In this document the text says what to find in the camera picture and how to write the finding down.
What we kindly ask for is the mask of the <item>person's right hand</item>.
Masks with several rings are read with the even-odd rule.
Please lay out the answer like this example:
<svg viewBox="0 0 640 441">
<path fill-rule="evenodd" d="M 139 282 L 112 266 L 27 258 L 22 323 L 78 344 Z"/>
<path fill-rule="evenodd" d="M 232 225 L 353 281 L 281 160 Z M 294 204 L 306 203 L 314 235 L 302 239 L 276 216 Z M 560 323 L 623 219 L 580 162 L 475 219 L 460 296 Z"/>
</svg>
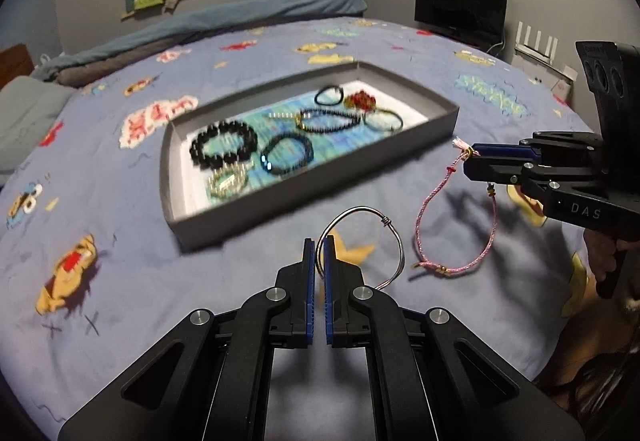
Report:
<svg viewBox="0 0 640 441">
<path fill-rule="evenodd" d="M 591 230 L 584 232 L 584 239 L 590 270 L 596 278 L 597 294 L 601 298 L 611 298 L 617 282 L 618 257 L 623 251 L 623 242 Z"/>
</svg>

